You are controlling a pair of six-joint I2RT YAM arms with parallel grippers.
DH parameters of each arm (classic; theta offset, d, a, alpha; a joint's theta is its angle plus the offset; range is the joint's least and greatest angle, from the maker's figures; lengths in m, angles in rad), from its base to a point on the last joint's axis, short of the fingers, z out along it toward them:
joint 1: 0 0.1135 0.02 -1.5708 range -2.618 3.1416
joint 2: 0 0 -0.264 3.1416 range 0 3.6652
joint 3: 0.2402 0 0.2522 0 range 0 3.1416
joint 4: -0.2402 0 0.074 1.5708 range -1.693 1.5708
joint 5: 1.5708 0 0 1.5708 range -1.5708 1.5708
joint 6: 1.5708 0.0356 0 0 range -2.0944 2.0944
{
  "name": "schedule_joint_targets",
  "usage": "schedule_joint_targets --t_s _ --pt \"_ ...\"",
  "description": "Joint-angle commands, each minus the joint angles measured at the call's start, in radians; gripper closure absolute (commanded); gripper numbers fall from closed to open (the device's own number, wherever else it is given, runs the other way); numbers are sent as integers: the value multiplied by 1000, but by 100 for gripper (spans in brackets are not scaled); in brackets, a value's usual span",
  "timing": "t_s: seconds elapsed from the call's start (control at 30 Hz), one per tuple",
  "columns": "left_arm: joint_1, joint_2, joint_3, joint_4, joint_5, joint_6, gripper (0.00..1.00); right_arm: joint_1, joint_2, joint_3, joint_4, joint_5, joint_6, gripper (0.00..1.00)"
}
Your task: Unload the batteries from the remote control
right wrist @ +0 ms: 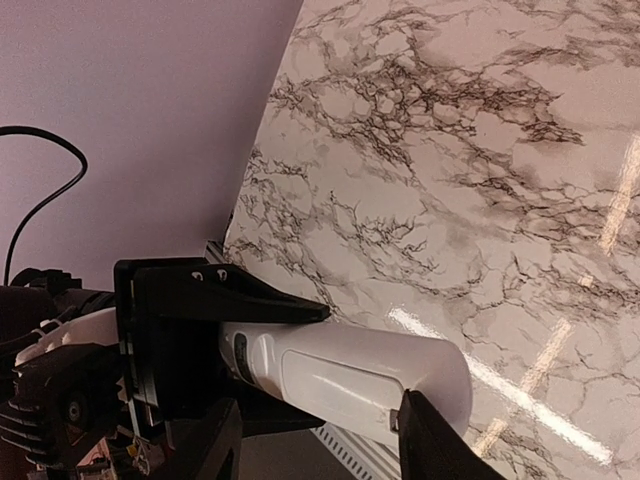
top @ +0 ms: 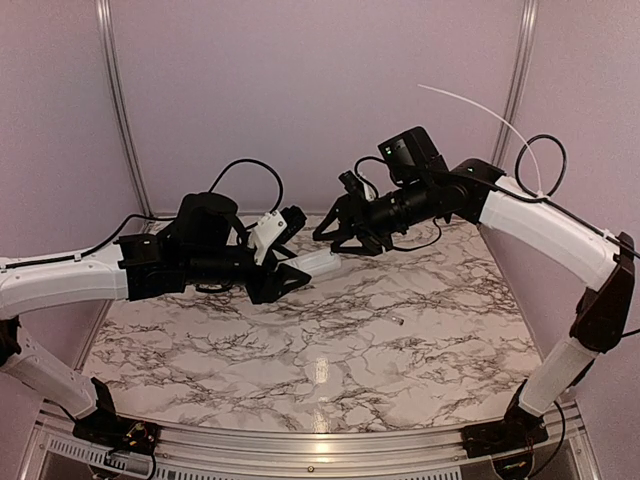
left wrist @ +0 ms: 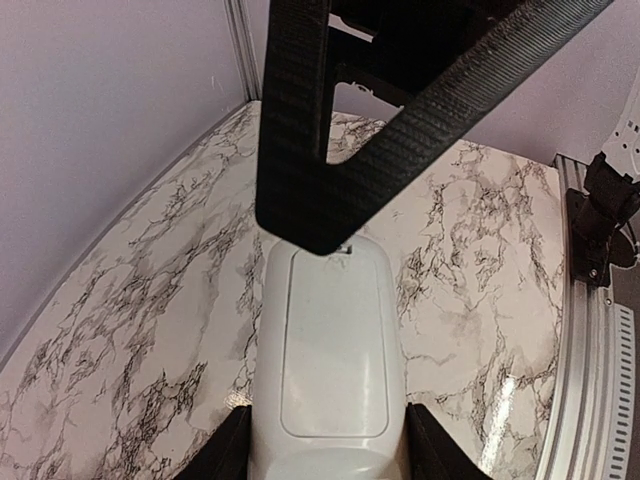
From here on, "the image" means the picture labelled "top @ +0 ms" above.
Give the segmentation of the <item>white remote control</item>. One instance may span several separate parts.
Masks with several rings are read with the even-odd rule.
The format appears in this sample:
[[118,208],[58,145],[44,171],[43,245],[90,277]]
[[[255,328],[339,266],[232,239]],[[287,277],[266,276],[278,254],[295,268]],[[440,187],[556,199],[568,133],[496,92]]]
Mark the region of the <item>white remote control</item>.
[[286,260],[285,264],[312,277],[317,277],[339,270],[342,262],[337,254],[330,249],[325,249]]

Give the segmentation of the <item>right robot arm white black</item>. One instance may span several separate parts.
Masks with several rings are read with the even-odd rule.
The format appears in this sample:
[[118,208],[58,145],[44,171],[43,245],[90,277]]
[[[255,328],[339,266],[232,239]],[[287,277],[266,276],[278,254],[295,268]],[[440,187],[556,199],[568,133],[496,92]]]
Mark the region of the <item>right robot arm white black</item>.
[[429,219],[456,215],[508,234],[565,267],[585,286],[569,333],[522,384],[495,438],[515,448],[553,402],[578,383],[595,359],[624,336],[635,289],[634,245],[588,227],[544,197],[525,193],[504,171],[479,159],[453,170],[408,167],[399,189],[367,200],[352,172],[339,177],[346,193],[314,230],[335,253],[376,256],[393,249],[392,236]]

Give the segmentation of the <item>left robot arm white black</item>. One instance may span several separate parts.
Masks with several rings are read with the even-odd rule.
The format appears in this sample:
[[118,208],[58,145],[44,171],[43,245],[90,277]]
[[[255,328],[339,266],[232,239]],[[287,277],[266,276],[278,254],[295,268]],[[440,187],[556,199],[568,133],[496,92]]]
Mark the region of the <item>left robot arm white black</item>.
[[310,274],[279,260],[306,223],[297,206],[274,210],[247,227],[238,206],[216,193],[186,195],[156,234],[117,236],[98,248],[34,258],[1,268],[1,370],[58,403],[106,445],[125,438],[107,388],[75,373],[40,347],[20,315],[95,300],[137,301],[182,293],[189,285],[219,291],[240,285],[254,304],[273,303],[307,285]]

